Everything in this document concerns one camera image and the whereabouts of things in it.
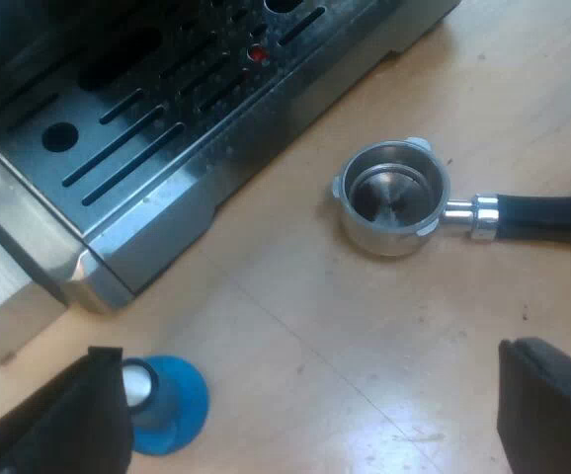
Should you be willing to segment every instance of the wooden table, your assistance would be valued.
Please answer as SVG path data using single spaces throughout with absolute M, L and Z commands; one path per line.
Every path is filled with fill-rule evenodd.
M 73 308 L 0 368 L 0 415 L 90 345 L 204 374 L 203 433 L 130 473 L 509 472 L 497 345 L 571 354 L 571 248 L 440 237 L 355 250 L 328 198 L 369 143 L 418 135 L 452 195 L 571 195 L 571 2 L 463 0 L 380 64 L 219 212 L 121 314 Z

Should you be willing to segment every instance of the slot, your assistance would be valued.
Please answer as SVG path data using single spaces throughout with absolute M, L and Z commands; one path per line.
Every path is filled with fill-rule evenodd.
M 209 99 L 204 101 L 200 106 L 200 112 L 207 112 L 211 107 L 213 107 L 215 104 L 233 92 L 237 86 L 241 86 L 244 81 L 246 81 L 249 73 L 250 71 L 248 69 L 244 69 L 242 72 L 240 72 L 232 81 L 230 81 L 222 89 L 213 94 Z
M 101 118 L 99 118 L 99 123 L 101 125 L 106 125 L 106 124 L 110 123 L 112 120 L 116 119 L 120 114 L 125 112 L 131 106 L 136 104 L 138 101 L 142 100 L 143 97 L 145 97 L 145 93 L 143 92 L 143 90 L 142 89 L 136 89 L 129 96 L 124 98 L 122 101 L 120 101 L 114 107 L 112 107 L 109 111 L 107 111 L 105 114 L 103 114 L 101 116 Z
M 296 37 L 303 33 L 312 23 L 314 23 L 318 18 L 325 13 L 325 7 L 318 7 L 307 17 L 305 17 L 298 25 L 292 28 L 289 32 L 281 37 L 279 44 L 285 46 L 292 42 Z
M 156 138 L 147 148 L 142 150 L 136 156 L 134 156 L 129 162 L 125 163 L 118 171 L 111 175 L 105 182 L 103 182 L 98 188 L 87 194 L 81 201 L 83 205 L 90 205 L 94 203 L 97 199 L 111 190 L 114 186 L 120 183 L 125 177 L 127 177 L 136 168 L 147 161 L 154 153 L 158 152 L 170 141 L 180 135 L 185 126 L 182 123 L 176 123 L 162 135 Z
M 301 3 L 303 0 L 266 0 L 268 9 L 276 13 L 289 13 Z
M 215 34 L 215 32 L 209 33 L 205 39 L 203 39 L 198 44 L 196 44 L 196 46 L 193 47 L 191 50 L 189 50 L 189 52 L 187 52 L 187 54 L 182 56 L 180 59 L 178 59 L 176 62 L 174 62 L 171 66 L 169 66 L 167 69 L 162 71 L 160 73 L 160 77 L 162 79 L 164 79 L 166 77 L 172 76 L 173 74 L 176 73 L 176 71 L 178 71 L 178 69 L 183 67 L 185 64 L 190 62 L 192 59 L 198 57 L 204 50 L 206 50 L 210 46 L 215 45 L 216 43 L 217 43 L 217 35 Z
M 165 113 L 165 109 L 162 106 L 157 106 L 150 112 L 148 112 L 145 116 L 140 118 L 134 125 L 124 131 L 121 135 L 119 135 L 113 142 L 109 143 L 103 150 L 89 159 L 86 163 L 81 165 L 75 171 L 73 171 L 70 175 L 63 179 L 61 184 L 68 188 L 81 178 L 83 178 L 86 173 L 92 170 L 95 166 L 99 165 L 102 161 L 112 155 L 115 151 L 119 148 L 124 146 L 131 138 L 137 135 L 141 130 L 146 128 L 156 119 L 160 119 L 163 114 Z
M 41 81 L 46 79 L 51 74 L 57 72 L 63 66 L 65 66 L 66 64 L 71 62 L 73 59 L 75 59 L 76 57 L 81 55 L 84 51 L 85 51 L 84 47 L 79 47 L 79 48 L 75 49 L 74 51 L 69 52 L 65 56 L 62 56 L 60 59 L 58 59 L 55 62 L 53 62 L 52 64 L 50 64 L 50 66 L 48 66 L 46 69 L 43 69 L 41 72 L 39 72 L 38 74 L 33 76 L 31 79 L 29 79 L 27 82 L 25 82 L 22 86 L 20 86 L 18 89 L 16 89 L 10 96 L 8 96 L 0 104 L 0 113 L 2 111 L 4 111 L 8 106 L 10 106 L 12 103 L 14 103 L 18 98 L 20 98 L 20 96 L 29 92 L 31 89 L 33 89 L 35 86 L 37 86 L 37 84 L 39 84 Z
M 197 76 L 189 84 L 183 87 L 180 90 L 180 95 L 187 96 L 188 94 L 190 94 L 194 89 L 196 89 L 198 86 L 206 82 L 209 76 L 215 74 L 222 67 L 224 67 L 229 60 L 230 60 L 229 54 L 227 52 L 223 53 L 222 56 L 215 63 L 209 66 L 201 75 Z
M 161 33 L 153 27 L 136 30 L 81 70 L 77 81 L 79 87 L 94 92 L 110 85 L 158 49 L 162 41 Z
M 11 133 L 12 131 L 15 131 L 17 128 L 22 126 L 25 122 L 29 121 L 30 119 L 35 117 L 37 114 L 39 114 L 41 111 L 46 109 L 53 102 L 55 102 L 58 97 L 59 97 L 59 94 L 57 94 L 55 92 L 55 93 L 49 95 L 48 97 L 42 99 L 41 101 L 39 101 L 33 107 L 31 107 L 26 112 L 24 112 L 16 121 L 14 121 L 12 124 L 10 124 L 7 127 L 7 132 Z

